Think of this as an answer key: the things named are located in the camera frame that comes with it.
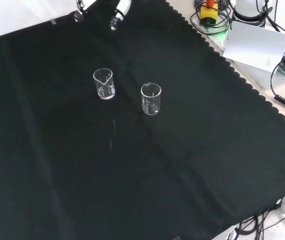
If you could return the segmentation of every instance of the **yellow device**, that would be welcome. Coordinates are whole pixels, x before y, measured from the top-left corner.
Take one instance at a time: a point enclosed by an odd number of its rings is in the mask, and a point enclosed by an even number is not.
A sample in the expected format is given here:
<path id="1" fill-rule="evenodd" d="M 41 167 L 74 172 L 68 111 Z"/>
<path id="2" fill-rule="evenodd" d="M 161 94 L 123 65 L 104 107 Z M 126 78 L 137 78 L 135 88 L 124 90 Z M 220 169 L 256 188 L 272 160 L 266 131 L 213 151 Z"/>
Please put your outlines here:
<path id="1" fill-rule="evenodd" d="M 200 19 L 209 24 L 215 24 L 218 18 L 218 3 L 214 3 L 212 6 L 214 9 L 207 8 L 206 6 L 201 6 L 200 9 Z"/>

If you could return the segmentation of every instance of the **wire bundle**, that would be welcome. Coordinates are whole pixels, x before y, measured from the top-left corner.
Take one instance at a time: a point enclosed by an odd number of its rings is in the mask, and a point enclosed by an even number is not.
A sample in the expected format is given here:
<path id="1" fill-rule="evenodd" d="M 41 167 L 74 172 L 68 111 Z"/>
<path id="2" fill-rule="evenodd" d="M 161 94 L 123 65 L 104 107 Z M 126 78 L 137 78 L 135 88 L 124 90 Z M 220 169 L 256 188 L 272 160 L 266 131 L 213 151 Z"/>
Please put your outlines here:
<path id="1" fill-rule="evenodd" d="M 229 7 L 229 3 L 228 0 L 221 0 L 218 2 L 215 2 L 218 4 L 218 9 L 211 7 L 211 6 L 207 6 L 206 3 L 203 3 L 202 0 L 195 0 L 194 1 L 194 6 L 195 6 L 195 13 L 193 15 L 191 15 L 190 17 L 190 22 L 192 24 L 192 26 L 199 31 L 200 33 L 204 34 L 204 35 L 217 35 L 217 34 L 222 34 L 227 32 L 229 25 L 231 23 L 231 17 L 230 14 L 232 12 L 231 8 Z M 222 16 L 222 20 L 218 23 L 214 23 L 214 24 L 210 24 L 208 22 L 205 22 L 201 19 L 201 17 L 199 16 L 199 12 L 201 10 L 202 7 L 206 7 L 208 9 L 214 9 L 218 12 L 218 16 Z M 194 24 L 193 22 L 193 17 L 197 16 L 197 18 L 199 19 L 199 23 L 204 25 L 205 29 L 221 29 L 224 28 L 221 31 L 217 31 L 217 32 L 204 32 L 202 29 L 200 29 L 200 27 L 198 27 L 196 24 Z"/>
<path id="2" fill-rule="evenodd" d="M 280 223 L 281 221 L 283 221 L 285 219 L 282 218 L 280 221 L 278 221 L 276 224 L 273 224 L 267 228 L 264 227 L 264 223 L 265 223 L 265 220 L 268 216 L 268 214 L 273 211 L 273 210 L 276 210 L 278 208 L 280 208 L 282 206 L 282 203 L 283 203 L 283 200 L 280 200 L 279 203 L 275 204 L 273 207 L 271 208 L 267 208 L 263 211 L 260 211 L 259 213 L 255 214 L 253 217 L 245 220 L 245 221 L 242 221 L 240 224 L 239 224 L 239 227 L 237 227 L 235 229 L 236 231 L 236 237 L 234 240 L 237 240 L 239 235 L 244 235 L 244 236 L 248 236 L 248 235 L 251 235 L 253 233 L 255 233 L 255 238 L 254 240 L 259 240 L 259 239 L 264 239 L 264 231 L 277 225 L 278 223 Z M 249 225 L 251 225 L 253 222 L 255 222 L 254 224 L 254 227 L 250 230 L 245 230 Z"/>

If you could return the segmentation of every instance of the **red cap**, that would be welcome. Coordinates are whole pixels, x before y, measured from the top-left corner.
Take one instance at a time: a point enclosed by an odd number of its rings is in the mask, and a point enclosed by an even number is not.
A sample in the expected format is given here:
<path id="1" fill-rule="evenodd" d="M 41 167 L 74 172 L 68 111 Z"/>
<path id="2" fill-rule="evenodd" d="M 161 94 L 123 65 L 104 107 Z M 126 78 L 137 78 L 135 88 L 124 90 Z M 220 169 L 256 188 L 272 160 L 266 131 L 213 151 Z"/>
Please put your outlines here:
<path id="1" fill-rule="evenodd" d="M 214 4 L 215 4 L 215 0 L 207 0 L 207 1 L 206 1 L 206 5 L 207 5 L 208 7 L 212 7 L 212 6 L 214 6 Z"/>

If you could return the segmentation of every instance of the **white object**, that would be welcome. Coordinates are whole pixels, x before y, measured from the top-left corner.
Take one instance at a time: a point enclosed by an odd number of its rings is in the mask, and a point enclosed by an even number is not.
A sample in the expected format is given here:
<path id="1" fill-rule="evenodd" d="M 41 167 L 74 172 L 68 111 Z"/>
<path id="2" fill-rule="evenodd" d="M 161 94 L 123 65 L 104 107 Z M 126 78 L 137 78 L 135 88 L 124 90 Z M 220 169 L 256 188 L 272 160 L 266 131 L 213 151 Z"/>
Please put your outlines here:
<path id="1" fill-rule="evenodd" d="M 225 58 L 272 72 L 285 53 L 285 33 L 232 22 L 224 42 Z"/>
<path id="2" fill-rule="evenodd" d="M 257 0 L 259 9 L 265 5 L 265 0 Z M 237 0 L 235 9 L 241 15 L 246 17 L 255 17 L 260 14 L 257 11 L 256 0 Z"/>

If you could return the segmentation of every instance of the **white table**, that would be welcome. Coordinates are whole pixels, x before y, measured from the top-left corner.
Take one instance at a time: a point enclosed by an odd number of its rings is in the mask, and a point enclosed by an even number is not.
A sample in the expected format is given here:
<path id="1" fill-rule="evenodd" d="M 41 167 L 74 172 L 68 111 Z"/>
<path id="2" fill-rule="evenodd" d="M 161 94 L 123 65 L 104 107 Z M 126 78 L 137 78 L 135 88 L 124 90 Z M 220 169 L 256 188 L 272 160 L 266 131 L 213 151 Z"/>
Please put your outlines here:
<path id="1" fill-rule="evenodd" d="M 189 22 L 190 24 L 190 17 L 193 13 L 195 13 L 195 9 L 194 9 L 194 0 L 166 0 L 175 10 L 177 10 L 180 14 L 182 14 L 182 16 L 184 18 L 186 18 L 186 20 Z M 283 28 L 285 28 L 285 1 L 284 0 L 279 0 L 278 3 L 278 10 L 277 10 L 277 19 L 276 22 L 281 25 Z M 214 50 L 218 53 L 220 53 L 220 55 L 223 55 L 223 51 L 222 49 L 214 43 L 213 40 L 211 40 L 208 36 L 203 35 L 202 36 L 206 39 L 207 42 L 209 42 L 210 46 L 214 48 Z M 248 71 L 248 69 L 246 68 L 241 69 L 235 62 L 233 62 L 232 60 L 229 60 L 231 66 L 235 69 L 236 72 L 238 72 L 240 74 L 240 77 L 246 79 L 246 82 L 251 84 L 252 87 L 254 89 L 256 89 L 257 91 L 259 91 L 259 94 L 264 96 L 266 98 L 266 101 L 269 101 L 272 103 L 273 107 L 277 108 L 279 110 L 279 113 L 281 113 L 282 115 L 284 115 L 285 117 L 285 107 L 277 102 L 276 100 L 274 100 L 274 94 L 272 93 L 272 91 L 270 89 L 263 89 L 261 86 L 259 86 L 256 82 L 255 79 L 253 79 L 252 77 L 250 77 L 249 75 L 255 75 L 254 73 L 250 72 L 250 70 Z M 285 82 L 277 87 L 274 87 L 274 90 L 282 97 L 285 98 Z M 283 199 L 283 205 L 282 205 L 282 211 L 285 212 L 285 198 Z M 218 235 L 217 237 L 215 237 L 213 240 L 225 240 L 227 238 L 227 236 L 229 235 L 230 232 L 233 231 L 233 229 L 235 229 L 235 227 L 237 227 L 237 225 L 235 226 L 231 226 L 229 229 L 227 229 L 226 231 L 222 232 L 220 235 Z"/>

